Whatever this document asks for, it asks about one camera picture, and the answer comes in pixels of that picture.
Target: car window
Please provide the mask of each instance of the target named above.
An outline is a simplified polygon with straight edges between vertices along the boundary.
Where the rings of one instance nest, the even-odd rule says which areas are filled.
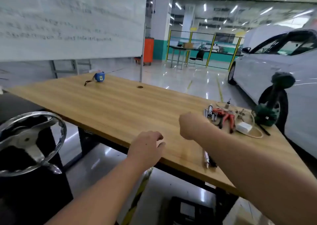
[[[279,40],[286,37],[286,34],[279,34],[277,36],[274,36],[263,43],[259,44],[257,47],[255,47],[252,51],[250,51],[250,54],[263,54],[266,53],[273,45],[275,45]]]
[[[270,54],[299,55],[317,48],[317,39],[310,31],[290,32],[279,45],[270,50]]]

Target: forearm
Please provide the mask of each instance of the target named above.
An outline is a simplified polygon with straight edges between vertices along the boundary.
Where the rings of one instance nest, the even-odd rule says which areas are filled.
[[[136,167],[128,158],[125,159],[107,176],[56,214],[48,224],[113,225],[142,172],[142,169]]]
[[[210,123],[194,140],[231,182],[276,224],[316,224],[317,185],[284,163],[260,153]]]

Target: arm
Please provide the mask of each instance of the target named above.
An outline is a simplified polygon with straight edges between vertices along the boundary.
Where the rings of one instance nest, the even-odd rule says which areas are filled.
[[[196,141],[230,181],[276,225],[317,224],[317,182],[193,113],[179,118],[180,133]]]
[[[113,225],[142,173],[161,158],[165,143],[159,132],[142,132],[131,143],[127,158],[104,178],[59,211],[47,225]]]

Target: silver steering wheel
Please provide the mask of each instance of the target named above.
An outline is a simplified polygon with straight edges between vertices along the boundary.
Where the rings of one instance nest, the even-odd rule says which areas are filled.
[[[27,118],[38,117],[41,115],[47,117],[48,120],[38,125],[35,125],[31,128],[23,126],[16,127],[12,130],[13,133],[15,133],[14,135],[0,142],[0,151],[9,146],[14,146],[23,149],[36,162],[36,165],[27,167],[24,170],[15,170],[13,172],[10,172],[8,170],[2,170],[0,171],[0,177],[19,176],[34,171],[35,169],[41,166],[47,167],[54,174],[62,173],[62,171],[56,165],[48,162],[50,159],[53,158],[54,155],[56,155],[56,153],[64,144],[66,138],[66,124],[58,115],[47,111],[35,111],[18,115],[6,121],[0,126],[0,137],[3,131],[12,128],[14,125],[17,125],[18,123],[26,120]],[[61,127],[61,137],[59,138],[58,144],[56,145],[55,149],[51,151],[47,157],[45,157],[36,145],[36,140],[41,130],[51,127],[56,123],[58,123],[58,125]]]

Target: safety fence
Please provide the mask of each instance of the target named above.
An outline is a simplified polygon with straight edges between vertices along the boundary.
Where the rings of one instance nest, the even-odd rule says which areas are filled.
[[[168,36],[168,47],[166,60],[171,60],[173,49],[169,46],[181,46],[183,43],[192,43],[193,49],[188,51],[180,51],[179,61],[183,61],[185,54],[185,62],[189,64],[199,64],[209,67],[221,69],[230,69],[234,60],[242,56],[242,46],[244,38],[236,37],[228,34],[204,34],[198,32],[185,32],[170,30]],[[203,61],[191,60],[196,58],[200,50],[204,51]],[[175,50],[173,61],[178,59],[178,50]]]

